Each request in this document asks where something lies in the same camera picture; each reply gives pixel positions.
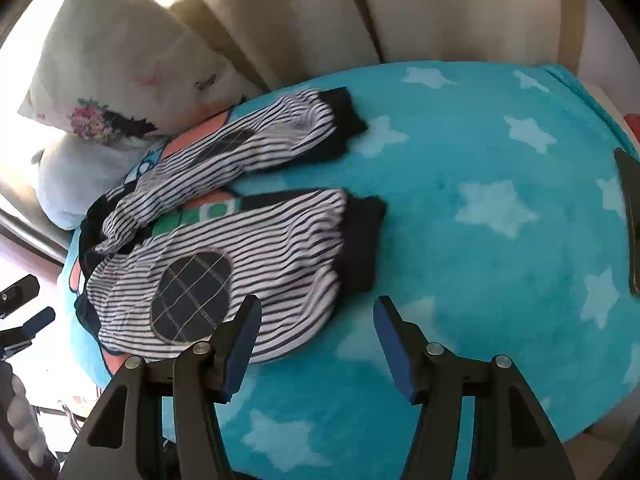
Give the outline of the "white plain pillow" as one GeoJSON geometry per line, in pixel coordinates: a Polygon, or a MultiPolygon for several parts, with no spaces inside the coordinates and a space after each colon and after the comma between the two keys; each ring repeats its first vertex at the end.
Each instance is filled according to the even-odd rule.
{"type": "Polygon", "coordinates": [[[137,138],[105,145],[66,134],[40,159],[35,191],[44,214],[58,228],[73,231],[100,196],[125,182],[161,145],[137,138]]]}

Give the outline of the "black object at bed edge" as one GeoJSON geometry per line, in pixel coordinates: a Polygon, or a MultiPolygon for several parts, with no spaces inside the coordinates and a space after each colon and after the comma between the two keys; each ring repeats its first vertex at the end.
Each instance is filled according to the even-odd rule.
{"type": "Polygon", "coordinates": [[[640,165],[638,160],[616,148],[614,159],[623,191],[629,246],[629,288],[634,296],[640,292],[640,165]]]}

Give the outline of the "beige padded headboard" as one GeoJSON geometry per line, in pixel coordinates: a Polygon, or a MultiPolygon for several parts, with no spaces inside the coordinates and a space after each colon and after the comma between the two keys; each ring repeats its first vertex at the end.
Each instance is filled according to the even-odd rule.
{"type": "Polygon", "coordinates": [[[177,0],[170,8],[270,90],[401,61],[575,68],[586,19],[585,0],[177,0]]]}

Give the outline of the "cream floral pillow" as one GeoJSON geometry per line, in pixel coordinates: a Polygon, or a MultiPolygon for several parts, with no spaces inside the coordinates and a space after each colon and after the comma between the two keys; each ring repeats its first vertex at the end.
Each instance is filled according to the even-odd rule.
{"type": "Polygon", "coordinates": [[[18,111],[110,144],[182,133],[258,92],[154,0],[64,0],[18,111]]]}

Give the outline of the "striped navy white pants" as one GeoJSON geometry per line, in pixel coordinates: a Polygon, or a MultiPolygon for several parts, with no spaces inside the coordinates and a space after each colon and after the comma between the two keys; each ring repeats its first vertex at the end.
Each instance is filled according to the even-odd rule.
{"type": "Polygon", "coordinates": [[[384,200],[344,188],[237,196],[239,177],[343,156],[366,130],[345,88],[307,89],[228,122],[100,197],[82,222],[75,309],[110,370],[170,359],[256,297],[250,358],[282,358],[375,281],[384,200]]]}

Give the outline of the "turquoise star cartoon blanket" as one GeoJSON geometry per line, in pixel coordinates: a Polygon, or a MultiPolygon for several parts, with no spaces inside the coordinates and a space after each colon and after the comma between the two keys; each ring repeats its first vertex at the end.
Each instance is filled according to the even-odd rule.
{"type": "Polygon", "coordinates": [[[418,411],[393,384],[372,308],[389,296],[428,339],[466,358],[514,359],[560,438],[639,382],[639,300],[614,162],[634,152],[600,99],[564,67],[393,63],[320,77],[221,113],[149,151],[128,181],[240,127],[329,122],[346,89],[366,130],[330,162],[244,171],[167,229],[244,198],[314,190],[276,232],[235,234],[265,329],[220,411],[232,464],[268,479],[391,479],[418,411]]]}

